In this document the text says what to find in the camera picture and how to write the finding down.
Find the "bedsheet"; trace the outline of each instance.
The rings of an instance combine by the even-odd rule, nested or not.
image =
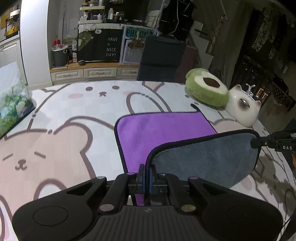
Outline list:
[[[198,106],[218,132],[244,129],[225,110],[191,99],[177,83],[94,81],[33,91],[36,109],[0,139],[0,240],[17,240],[11,226],[23,204],[96,176],[123,173],[116,121],[143,112],[187,112]],[[268,132],[257,121],[252,127]],[[296,206],[296,181],[281,153],[262,148],[255,170],[233,190],[265,200],[286,221]]]

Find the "gray towel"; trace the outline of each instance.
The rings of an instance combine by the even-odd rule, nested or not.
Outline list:
[[[157,173],[175,174],[180,180],[197,176],[230,188],[255,168],[260,150],[250,142],[258,136],[252,130],[239,130],[166,143],[152,151],[150,160]]]

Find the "wire rack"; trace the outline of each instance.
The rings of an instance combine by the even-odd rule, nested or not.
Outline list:
[[[283,92],[283,90],[280,87],[278,87],[275,83],[272,83],[271,86],[271,94],[273,97],[274,105],[285,105],[286,107],[289,107],[293,102],[293,100],[288,96],[289,90]]]

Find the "white cat figurine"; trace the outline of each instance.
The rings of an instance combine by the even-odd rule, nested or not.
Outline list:
[[[229,90],[229,101],[225,107],[226,112],[245,127],[251,127],[256,122],[261,107],[261,102],[252,98],[252,87],[249,86],[245,92],[240,85],[234,86]]]

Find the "avocado plush toy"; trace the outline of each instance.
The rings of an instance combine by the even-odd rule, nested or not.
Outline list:
[[[197,100],[216,107],[226,106],[229,92],[216,76],[206,69],[192,69],[186,74],[186,87]]]

